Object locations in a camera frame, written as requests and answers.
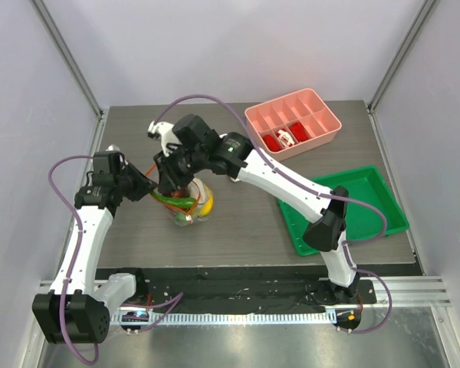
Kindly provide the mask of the pink compartment tray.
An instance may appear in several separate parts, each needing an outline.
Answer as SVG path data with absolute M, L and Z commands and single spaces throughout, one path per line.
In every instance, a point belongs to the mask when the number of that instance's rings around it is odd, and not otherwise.
M 342 123 L 311 88 L 304 88 L 281 97 L 259 103 L 245 110 L 248 128 L 257 144 L 278 161 L 289 159 L 330 143 L 342 128 Z M 299 143 L 289 130 L 289 126 L 300 121 L 310 139 Z M 280 152 L 270 152 L 262 137 L 266 134 L 276 136 L 279 130 L 288 131 L 295 145 Z

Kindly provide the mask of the green fake chili pepper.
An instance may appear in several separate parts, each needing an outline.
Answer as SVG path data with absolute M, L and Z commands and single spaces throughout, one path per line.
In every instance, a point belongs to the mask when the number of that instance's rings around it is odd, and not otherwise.
M 150 195 L 158 202 L 165 206 L 177 207 L 180 209 L 189 209 L 196 202 L 193 197 L 188 198 L 176 198 L 176 197 L 165 197 L 160 195 L 158 192 L 151 192 Z

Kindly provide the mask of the yellow fake banana bunch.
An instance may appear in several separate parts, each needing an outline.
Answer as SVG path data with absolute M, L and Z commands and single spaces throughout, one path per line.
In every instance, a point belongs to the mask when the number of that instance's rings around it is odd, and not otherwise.
M 211 214 L 214 206 L 214 195 L 212 190 L 206 184 L 203 184 L 202 188 L 202 202 L 199 204 L 198 211 L 198 217 L 200 219 L 208 217 Z

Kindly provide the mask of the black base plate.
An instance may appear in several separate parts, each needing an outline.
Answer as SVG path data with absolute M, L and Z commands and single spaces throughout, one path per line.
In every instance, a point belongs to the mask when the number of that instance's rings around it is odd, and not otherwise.
M 187 314 L 309 311 L 320 305 L 376 302 L 371 281 L 358 278 L 343 291 L 328 280 L 324 266 L 101 268 L 96 278 L 116 271 L 143 276 L 155 304 L 182 294 L 176 310 Z

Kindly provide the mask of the red white fake food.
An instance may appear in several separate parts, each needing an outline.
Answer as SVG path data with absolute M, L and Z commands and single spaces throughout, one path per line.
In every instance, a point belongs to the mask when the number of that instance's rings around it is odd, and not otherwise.
M 279 130 L 276 136 L 284 148 L 290 148 L 295 145 L 293 136 L 286 130 Z

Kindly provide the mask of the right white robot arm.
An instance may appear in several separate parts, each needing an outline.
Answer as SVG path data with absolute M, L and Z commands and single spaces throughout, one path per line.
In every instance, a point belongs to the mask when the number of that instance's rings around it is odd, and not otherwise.
M 303 239 L 320 252 L 333 298 L 346 303 L 357 296 L 360 276 L 345 244 L 348 197 L 344 188 L 311 182 L 255 149 L 240 133 L 218 134 L 212 129 L 174 133 L 171 123 L 161 123 L 147 135 L 162 147 L 154 156 L 162 192 L 181 189 L 205 169 L 264 190 L 308 221 Z

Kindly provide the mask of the clear orange zip top bag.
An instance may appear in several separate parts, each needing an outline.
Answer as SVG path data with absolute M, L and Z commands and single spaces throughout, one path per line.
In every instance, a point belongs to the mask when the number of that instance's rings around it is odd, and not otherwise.
M 193 179 L 187 187 L 170 194 L 160 194 L 155 190 L 150 195 L 182 227 L 206 221 L 214 206 L 212 190 L 198 178 Z

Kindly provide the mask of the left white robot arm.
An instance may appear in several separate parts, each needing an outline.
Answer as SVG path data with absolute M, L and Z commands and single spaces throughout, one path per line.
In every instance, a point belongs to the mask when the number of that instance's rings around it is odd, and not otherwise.
M 74 228 L 60 269 L 46 293 L 36 294 L 32 311 L 47 342 L 102 343 L 111 315 L 125 302 L 141 305 L 148 287 L 139 268 L 118 268 L 96 287 L 104 239 L 123 200 L 138 202 L 156 184 L 125 156 L 109 149 L 91 157 L 86 182 L 66 206 Z

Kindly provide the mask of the red fake food piece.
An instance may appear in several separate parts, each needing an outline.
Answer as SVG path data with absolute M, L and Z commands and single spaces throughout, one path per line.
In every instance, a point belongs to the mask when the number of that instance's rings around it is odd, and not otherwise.
M 289 126 L 289 130 L 294 135 L 296 141 L 299 143 L 306 142 L 310 139 L 307 131 L 305 130 L 303 124 L 300 121 L 293 123 Z

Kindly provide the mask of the green plastic tray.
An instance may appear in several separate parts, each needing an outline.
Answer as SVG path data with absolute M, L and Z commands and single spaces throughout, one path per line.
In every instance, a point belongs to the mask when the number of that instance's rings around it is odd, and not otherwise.
M 386 217 L 385 235 L 394 235 L 409 228 L 409 222 L 400 208 L 385 179 L 375 166 L 364 166 L 312 179 L 314 182 L 332 189 L 342 186 L 354 199 L 368 203 L 379 209 Z M 318 251 L 307 245 L 302 236 L 308 221 L 288 204 L 278 201 L 292 244 L 300 256 L 315 255 Z M 381 218 L 373 211 L 359 205 L 347 208 L 347 237 L 364 240 L 377 235 L 383 226 Z

